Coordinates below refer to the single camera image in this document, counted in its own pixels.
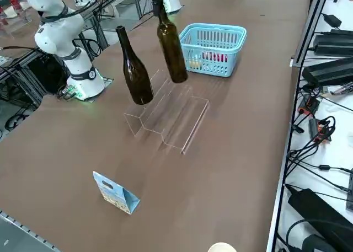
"white cup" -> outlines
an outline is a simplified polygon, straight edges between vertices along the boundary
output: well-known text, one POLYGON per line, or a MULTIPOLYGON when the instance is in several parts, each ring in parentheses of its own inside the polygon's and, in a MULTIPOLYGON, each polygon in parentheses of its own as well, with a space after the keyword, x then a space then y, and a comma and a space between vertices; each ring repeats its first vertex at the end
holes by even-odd
POLYGON ((210 247, 208 252, 237 252, 234 247, 227 243, 216 243, 210 247))

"blue printed paper bag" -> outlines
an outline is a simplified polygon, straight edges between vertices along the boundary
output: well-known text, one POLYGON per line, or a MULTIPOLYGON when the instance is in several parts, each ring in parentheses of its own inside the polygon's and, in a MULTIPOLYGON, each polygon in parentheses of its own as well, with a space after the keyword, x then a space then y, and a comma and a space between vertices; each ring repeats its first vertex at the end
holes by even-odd
POLYGON ((131 214, 135 210, 140 202, 138 197, 97 172, 93 172, 93 178, 97 182, 98 188, 106 201, 109 201, 128 214, 131 214))

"white table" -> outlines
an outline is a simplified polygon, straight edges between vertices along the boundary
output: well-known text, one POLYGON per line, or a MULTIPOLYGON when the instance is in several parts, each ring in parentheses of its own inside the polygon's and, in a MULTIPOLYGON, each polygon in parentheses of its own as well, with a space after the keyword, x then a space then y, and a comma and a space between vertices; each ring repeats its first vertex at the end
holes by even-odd
MULTIPOLYGON (((341 30, 353 30, 353 19, 351 17, 351 12, 353 12, 353 2, 349 0, 338 0, 334 3, 333 0, 326 0, 322 13, 333 14, 342 21, 340 26, 341 30)), ((332 28, 324 21, 323 17, 319 18, 318 24, 316 26, 315 32, 320 31, 330 31, 332 28)), ((307 58, 320 58, 320 56, 315 56, 312 51, 308 51, 306 54, 307 58)), ((328 62, 332 60, 305 60, 304 67, 309 65, 314 65, 316 63, 328 62)), ((343 95, 338 98, 332 99, 333 101, 353 109, 353 95, 343 95)), ((332 141, 327 144, 321 144, 319 146, 318 152, 305 159, 304 161, 311 163, 313 165, 327 164, 331 167, 342 167, 347 169, 353 168, 353 147, 349 146, 349 137, 353 139, 353 112, 347 111, 327 100, 322 100, 319 109, 315 114, 317 119, 323 119, 327 116, 334 116, 336 118, 336 130, 332 135, 332 141)), ((298 134, 293 133, 292 141, 290 144, 290 149, 302 148, 311 138, 309 135, 308 121, 311 117, 305 119, 300 127, 305 130, 304 133, 298 134)), ((320 171, 317 168, 309 167, 317 174, 327 178, 328 180, 336 183, 338 185, 348 187, 349 184, 349 173, 330 170, 330 171, 320 171)), ((311 174, 310 172, 304 170, 301 167, 297 167, 286 179, 287 184, 292 184, 304 189, 311 189, 315 192, 322 192, 328 195, 332 195, 338 198, 346 199, 347 193, 334 188, 326 181, 318 178, 317 176, 311 174)), ((290 197, 290 192, 285 190, 281 205, 281 214, 279 220, 278 233, 283 238, 286 237, 286 233, 289 227, 303 219, 289 204, 288 198, 290 197)), ((353 212, 346 210, 346 201, 334 199, 332 197, 319 195, 323 200, 325 200, 329 205, 336 209, 341 215, 353 223, 353 212)), ((308 223, 302 223, 296 226, 290 234, 289 242, 291 245, 301 248, 304 238, 317 232, 313 227, 310 227, 308 223)), ((277 239, 276 250, 279 248, 284 248, 285 246, 277 239)))

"black power adapter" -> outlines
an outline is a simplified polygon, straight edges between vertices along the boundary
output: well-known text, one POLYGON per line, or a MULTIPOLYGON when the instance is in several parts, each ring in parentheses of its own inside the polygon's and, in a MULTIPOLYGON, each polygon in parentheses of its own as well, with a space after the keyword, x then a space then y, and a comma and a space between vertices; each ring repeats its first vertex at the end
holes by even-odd
POLYGON ((329 24, 332 28, 338 28, 342 24, 342 21, 339 20, 335 15, 327 15, 324 13, 321 14, 322 16, 324 16, 325 22, 329 24))

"bottle neck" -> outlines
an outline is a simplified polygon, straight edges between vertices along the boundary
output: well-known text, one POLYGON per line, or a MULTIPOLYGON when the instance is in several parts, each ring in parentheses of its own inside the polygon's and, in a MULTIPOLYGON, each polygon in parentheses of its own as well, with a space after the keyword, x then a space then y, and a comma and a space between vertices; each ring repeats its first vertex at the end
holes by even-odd
POLYGON ((129 52, 132 52, 132 47, 131 47, 129 38, 127 37, 127 33, 126 33, 126 30, 125 30, 125 27, 124 26, 118 26, 116 28, 116 33, 117 33, 117 35, 119 37, 121 48, 122 48, 122 51, 123 51, 124 55, 128 55, 129 52))
POLYGON ((165 11, 163 2, 159 6, 159 23, 169 23, 168 15, 165 11))

